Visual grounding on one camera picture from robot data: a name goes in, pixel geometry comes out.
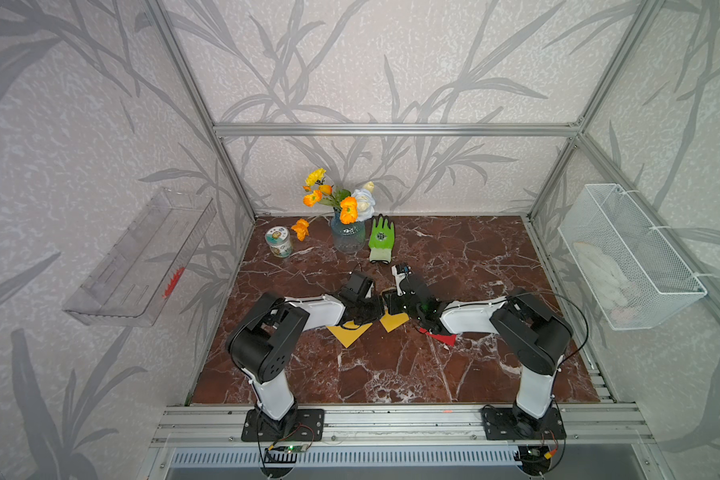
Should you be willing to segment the clear plastic wall tray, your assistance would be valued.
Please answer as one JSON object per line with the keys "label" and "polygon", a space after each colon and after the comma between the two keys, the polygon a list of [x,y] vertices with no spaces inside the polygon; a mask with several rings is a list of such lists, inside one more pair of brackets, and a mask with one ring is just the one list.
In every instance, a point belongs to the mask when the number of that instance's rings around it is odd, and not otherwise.
{"label": "clear plastic wall tray", "polygon": [[62,311],[87,326],[154,325],[216,213],[210,195],[159,188]]}

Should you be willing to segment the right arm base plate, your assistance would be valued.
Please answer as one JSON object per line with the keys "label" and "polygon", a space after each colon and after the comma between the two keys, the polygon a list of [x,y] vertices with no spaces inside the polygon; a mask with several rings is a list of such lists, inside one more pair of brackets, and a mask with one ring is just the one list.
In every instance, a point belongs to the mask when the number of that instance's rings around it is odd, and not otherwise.
{"label": "right arm base plate", "polygon": [[560,410],[552,405],[545,414],[536,419],[521,410],[517,405],[494,407],[485,405],[480,410],[480,418],[487,440],[565,440]]}

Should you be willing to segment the tilted yellow envelope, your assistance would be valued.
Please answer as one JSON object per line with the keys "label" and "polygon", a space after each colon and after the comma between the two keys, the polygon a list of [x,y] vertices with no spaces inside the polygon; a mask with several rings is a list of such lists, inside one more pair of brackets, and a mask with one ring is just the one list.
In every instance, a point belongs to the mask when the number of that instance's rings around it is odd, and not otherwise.
{"label": "tilted yellow envelope", "polygon": [[356,325],[348,322],[338,326],[328,326],[327,329],[335,336],[344,348],[349,348],[369,328],[371,324]]}

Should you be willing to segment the white cloth in basket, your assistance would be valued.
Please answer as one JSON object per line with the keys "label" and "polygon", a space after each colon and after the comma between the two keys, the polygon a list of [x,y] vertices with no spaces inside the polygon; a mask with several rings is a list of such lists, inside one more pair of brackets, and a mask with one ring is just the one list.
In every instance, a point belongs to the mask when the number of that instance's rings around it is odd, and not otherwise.
{"label": "white cloth in basket", "polygon": [[590,243],[574,242],[573,248],[578,255],[579,266],[601,306],[607,310],[626,307],[629,301],[624,291],[630,286],[630,281],[617,262]]}

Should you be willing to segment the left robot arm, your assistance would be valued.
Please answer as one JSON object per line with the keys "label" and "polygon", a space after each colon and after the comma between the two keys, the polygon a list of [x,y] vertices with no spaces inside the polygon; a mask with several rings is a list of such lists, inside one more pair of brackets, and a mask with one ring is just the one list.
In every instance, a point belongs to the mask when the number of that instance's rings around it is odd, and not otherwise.
{"label": "left robot arm", "polygon": [[385,306],[373,281],[353,273],[336,292],[308,298],[262,294],[226,342],[233,364],[248,378],[257,407],[269,422],[296,411],[285,369],[303,332],[327,327],[341,330],[381,320]]}

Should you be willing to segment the green work glove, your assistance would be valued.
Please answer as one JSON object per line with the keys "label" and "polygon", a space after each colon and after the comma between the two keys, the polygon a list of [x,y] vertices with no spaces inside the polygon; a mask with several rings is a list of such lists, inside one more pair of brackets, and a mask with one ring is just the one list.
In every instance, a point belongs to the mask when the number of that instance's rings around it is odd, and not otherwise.
{"label": "green work glove", "polygon": [[394,222],[384,215],[376,217],[369,237],[371,263],[389,264],[395,243]]}

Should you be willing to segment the small printed tin can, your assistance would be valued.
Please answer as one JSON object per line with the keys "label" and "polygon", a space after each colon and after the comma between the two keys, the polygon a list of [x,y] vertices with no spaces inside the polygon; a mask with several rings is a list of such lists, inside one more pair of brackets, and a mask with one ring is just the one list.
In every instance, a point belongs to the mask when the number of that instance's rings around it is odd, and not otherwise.
{"label": "small printed tin can", "polygon": [[293,252],[291,235],[286,227],[270,228],[265,234],[265,241],[271,253],[277,258],[288,258]]}

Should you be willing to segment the yellow envelope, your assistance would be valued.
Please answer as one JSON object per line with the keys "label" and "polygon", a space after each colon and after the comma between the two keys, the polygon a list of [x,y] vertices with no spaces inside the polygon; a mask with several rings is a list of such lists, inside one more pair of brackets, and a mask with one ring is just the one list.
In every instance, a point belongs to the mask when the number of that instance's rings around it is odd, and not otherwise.
{"label": "yellow envelope", "polygon": [[409,321],[409,316],[403,312],[399,314],[385,313],[380,319],[381,325],[386,332],[392,332]]}
{"label": "yellow envelope", "polygon": [[348,322],[338,326],[328,326],[327,329],[335,336],[344,348],[349,348],[369,328],[371,324],[356,325]]}

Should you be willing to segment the orange yellow artificial flowers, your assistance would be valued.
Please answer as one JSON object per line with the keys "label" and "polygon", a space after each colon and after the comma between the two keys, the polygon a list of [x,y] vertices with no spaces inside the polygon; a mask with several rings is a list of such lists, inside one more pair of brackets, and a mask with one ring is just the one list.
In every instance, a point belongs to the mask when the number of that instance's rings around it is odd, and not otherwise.
{"label": "orange yellow artificial flowers", "polygon": [[307,207],[323,205],[330,207],[333,211],[340,211],[340,219],[343,223],[365,222],[369,220],[375,211],[375,183],[368,181],[358,189],[350,192],[348,189],[330,185],[327,180],[327,172],[323,168],[312,171],[305,179],[303,190],[303,204]]}

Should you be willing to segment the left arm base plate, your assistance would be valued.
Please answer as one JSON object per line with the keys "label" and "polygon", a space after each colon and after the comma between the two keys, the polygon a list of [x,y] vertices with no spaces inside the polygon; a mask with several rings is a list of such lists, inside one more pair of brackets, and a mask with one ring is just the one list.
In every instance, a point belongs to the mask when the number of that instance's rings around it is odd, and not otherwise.
{"label": "left arm base plate", "polygon": [[273,420],[260,409],[251,409],[246,414],[241,441],[320,441],[325,413],[324,409],[292,408],[281,420]]}

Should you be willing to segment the blue glass vase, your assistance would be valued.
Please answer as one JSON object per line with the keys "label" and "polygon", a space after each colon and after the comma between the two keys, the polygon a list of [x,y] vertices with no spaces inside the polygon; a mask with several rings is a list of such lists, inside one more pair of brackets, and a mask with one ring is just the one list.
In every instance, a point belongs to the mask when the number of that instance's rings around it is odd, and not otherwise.
{"label": "blue glass vase", "polygon": [[335,248],[344,254],[359,252],[366,241],[366,229],[363,222],[345,224],[340,219],[340,211],[335,210],[331,220],[331,231]]}

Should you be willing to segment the aluminium front rail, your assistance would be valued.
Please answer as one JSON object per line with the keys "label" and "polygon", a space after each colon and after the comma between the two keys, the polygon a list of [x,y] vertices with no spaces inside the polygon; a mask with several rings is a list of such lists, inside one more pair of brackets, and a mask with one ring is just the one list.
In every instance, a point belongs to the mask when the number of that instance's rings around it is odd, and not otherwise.
{"label": "aluminium front rail", "polygon": [[[328,446],[490,445],[478,404],[324,405]],[[244,447],[247,405],[168,407],[153,434],[153,447]],[[567,439],[545,437],[551,446],[650,444],[655,441],[634,403],[561,405]]]}

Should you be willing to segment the red envelope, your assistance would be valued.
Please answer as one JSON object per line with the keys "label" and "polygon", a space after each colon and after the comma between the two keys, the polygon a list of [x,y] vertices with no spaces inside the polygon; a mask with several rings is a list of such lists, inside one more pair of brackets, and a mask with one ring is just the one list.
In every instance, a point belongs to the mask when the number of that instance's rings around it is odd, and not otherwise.
{"label": "red envelope", "polygon": [[456,343],[456,339],[457,339],[456,335],[433,334],[433,333],[430,333],[428,330],[421,328],[421,327],[418,327],[417,330],[420,333],[427,335],[428,337],[431,337],[431,338],[443,343],[444,345],[446,345],[448,347],[453,347]]}

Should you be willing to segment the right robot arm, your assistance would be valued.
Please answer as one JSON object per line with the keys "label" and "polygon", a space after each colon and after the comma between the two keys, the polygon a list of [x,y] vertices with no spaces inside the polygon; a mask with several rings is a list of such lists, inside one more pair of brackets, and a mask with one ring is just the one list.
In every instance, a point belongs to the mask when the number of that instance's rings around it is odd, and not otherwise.
{"label": "right robot arm", "polygon": [[396,276],[396,287],[385,291],[382,299],[390,314],[405,313],[432,335],[501,337],[522,367],[514,415],[538,421],[547,414],[573,330],[533,293],[518,288],[495,299],[445,301],[437,299],[417,275],[402,273]]}

